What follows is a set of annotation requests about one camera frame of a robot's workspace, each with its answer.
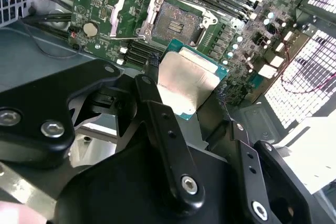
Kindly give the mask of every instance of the capacitor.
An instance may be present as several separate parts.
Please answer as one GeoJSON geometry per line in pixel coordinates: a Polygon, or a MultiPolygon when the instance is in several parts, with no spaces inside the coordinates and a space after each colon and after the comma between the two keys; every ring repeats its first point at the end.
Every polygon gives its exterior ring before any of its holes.
{"type": "Polygon", "coordinates": [[[238,49],[238,44],[234,43],[231,45],[234,50],[238,49]]]}
{"type": "Polygon", "coordinates": [[[251,56],[249,54],[244,54],[244,57],[247,61],[250,61],[251,60],[251,56]]]}
{"type": "Polygon", "coordinates": [[[285,27],[287,25],[287,23],[285,21],[283,21],[282,19],[280,18],[277,18],[275,20],[281,27],[285,27]]]}
{"type": "Polygon", "coordinates": [[[249,73],[253,72],[253,68],[251,68],[250,65],[246,65],[246,69],[249,73]]]}
{"type": "Polygon", "coordinates": [[[238,36],[236,39],[237,39],[237,42],[239,42],[239,43],[243,41],[243,37],[242,36],[238,36]]]}
{"type": "Polygon", "coordinates": [[[271,44],[271,40],[269,38],[267,38],[266,36],[264,36],[264,42],[266,42],[266,44],[271,44]]]}
{"type": "Polygon", "coordinates": [[[273,23],[268,24],[266,26],[266,29],[270,34],[275,34],[276,31],[277,31],[277,28],[275,27],[275,25],[273,23]]]}
{"type": "Polygon", "coordinates": [[[263,40],[260,44],[264,49],[267,49],[268,46],[267,46],[267,43],[263,40]]]}
{"type": "Polygon", "coordinates": [[[266,16],[267,16],[267,18],[272,19],[272,18],[274,18],[274,13],[269,12],[266,16]]]}
{"type": "Polygon", "coordinates": [[[264,21],[262,21],[265,26],[267,26],[270,23],[270,20],[268,18],[265,18],[264,21]]]}

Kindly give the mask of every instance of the gray metal panel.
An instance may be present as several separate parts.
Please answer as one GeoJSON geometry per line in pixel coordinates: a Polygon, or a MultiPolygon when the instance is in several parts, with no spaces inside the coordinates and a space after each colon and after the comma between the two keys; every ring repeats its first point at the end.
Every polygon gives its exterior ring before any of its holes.
{"type": "Polygon", "coordinates": [[[239,110],[241,122],[249,134],[249,140],[277,143],[281,137],[262,104],[252,105],[239,110]]]}
{"type": "MultiPolygon", "coordinates": [[[[68,60],[55,60],[43,55],[34,42],[16,24],[0,29],[0,88],[13,88],[23,83],[56,73],[92,60],[81,54],[68,60]]],[[[65,41],[30,28],[47,52],[58,56],[73,53],[65,41]]]]}
{"type": "Polygon", "coordinates": [[[318,6],[308,4],[308,1],[310,0],[302,0],[302,2],[300,3],[301,10],[304,10],[305,12],[310,13],[311,15],[320,17],[327,22],[336,24],[336,15],[334,13],[328,12],[322,8],[319,8],[318,6]]]}

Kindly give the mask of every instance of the black cable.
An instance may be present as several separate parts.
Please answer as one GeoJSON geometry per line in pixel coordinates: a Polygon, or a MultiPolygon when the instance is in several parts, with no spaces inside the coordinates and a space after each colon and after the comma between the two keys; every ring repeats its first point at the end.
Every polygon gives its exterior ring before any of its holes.
{"type": "Polygon", "coordinates": [[[71,18],[44,18],[41,20],[37,19],[28,19],[28,20],[23,20],[25,23],[35,23],[35,22],[70,22],[71,18]]]}
{"type": "Polygon", "coordinates": [[[45,31],[47,33],[50,33],[52,35],[55,35],[63,40],[68,40],[69,38],[69,34],[66,31],[62,31],[56,28],[53,28],[51,26],[48,25],[44,25],[44,24],[40,24],[40,23],[31,23],[29,24],[30,26],[33,26],[35,28],[38,28],[42,31],[45,31]]]}
{"type": "Polygon", "coordinates": [[[82,46],[81,44],[79,43],[79,41],[76,39],[76,41],[78,42],[78,50],[76,53],[72,54],[72,55],[69,55],[69,56],[64,56],[64,57],[60,57],[60,56],[54,56],[54,55],[51,55],[47,52],[45,52],[41,47],[40,45],[37,43],[37,40],[34,38],[34,35],[32,34],[32,32],[28,29],[28,27],[26,26],[26,24],[21,20],[21,19],[18,19],[18,21],[23,25],[23,27],[25,28],[26,32],[28,33],[29,37],[33,40],[34,44],[36,45],[36,47],[39,49],[39,51],[47,56],[47,57],[50,57],[50,58],[53,58],[53,59],[59,59],[59,60],[65,60],[65,59],[70,59],[70,58],[73,58],[77,55],[79,55],[81,52],[82,52],[82,46]]]}
{"type": "Polygon", "coordinates": [[[72,11],[72,6],[68,5],[67,3],[63,2],[62,0],[50,0],[53,1],[54,3],[60,5],[61,7],[63,7],[66,10],[72,11]]]}

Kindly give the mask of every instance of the screw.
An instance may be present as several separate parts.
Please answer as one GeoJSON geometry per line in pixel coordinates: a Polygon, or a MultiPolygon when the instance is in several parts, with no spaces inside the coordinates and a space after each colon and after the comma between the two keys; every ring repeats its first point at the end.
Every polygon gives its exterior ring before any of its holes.
{"type": "Polygon", "coordinates": [[[267,211],[262,204],[257,201],[252,201],[252,208],[260,219],[262,219],[263,221],[266,221],[268,219],[267,211]]]}
{"type": "Polygon", "coordinates": [[[58,138],[64,134],[64,131],[63,125],[57,121],[48,121],[41,126],[41,132],[47,137],[58,138]]]}
{"type": "Polygon", "coordinates": [[[4,168],[2,167],[2,165],[0,165],[0,177],[3,176],[4,174],[5,174],[4,168]]]}
{"type": "Polygon", "coordinates": [[[145,30],[145,35],[146,35],[146,36],[150,36],[150,34],[151,34],[151,31],[150,31],[149,29],[146,29],[146,30],[145,30]]]}
{"type": "Polygon", "coordinates": [[[110,73],[114,73],[114,69],[111,68],[110,66],[105,66],[105,70],[110,73]]]}
{"type": "Polygon", "coordinates": [[[161,5],[162,4],[162,0],[155,0],[155,2],[158,4],[158,5],[161,5]]]}
{"type": "Polygon", "coordinates": [[[265,147],[266,147],[266,149],[269,150],[270,152],[272,151],[272,147],[271,147],[269,144],[266,143],[266,144],[265,144],[265,147]]]}
{"type": "Polygon", "coordinates": [[[237,123],[237,127],[238,127],[238,129],[240,129],[241,131],[244,130],[243,126],[242,126],[241,124],[239,124],[239,123],[237,123]]]}
{"type": "Polygon", "coordinates": [[[21,121],[19,113],[13,110],[1,110],[0,111],[0,125],[1,126],[13,126],[21,121]]]}
{"type": "Polygon", "coordinates": [[[143,80],[144,82],[146,82],[147,84],[151,84],[151,80],[148,79],[148,77],[146,77],[146,76],[143,76],[143,77],[142,77],[142,80],[143,80]]]}
{"type": "Polygon", "coordinates": [[[197,193],[197,184],[192,177],[183,176],[181,183],[183,189],[186,190],[187,193],[192,195],[197,193]]]}

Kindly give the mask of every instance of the ventilation grille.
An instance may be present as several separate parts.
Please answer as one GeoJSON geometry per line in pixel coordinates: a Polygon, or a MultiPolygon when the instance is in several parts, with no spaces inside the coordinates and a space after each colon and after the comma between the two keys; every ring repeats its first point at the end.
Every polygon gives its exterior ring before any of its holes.
{"type": "Polygon", "coordinates": [[[335,72],[336,39],[318,30],[284,71],[283,82],[278,78],[265,94],[284,128],[312,116],[330,99],[336,92],[335,72]]]}
{"type": "Polygon", "coordinates": [[[28,14],[30,0],[0,0],[0,27],[17,21],[28,14]]]}
{"type": "Polygon", "coordinates": [[[322,8],[327,12],[336,13],[336,0],[309,0],[308,4],[322,8]]]}

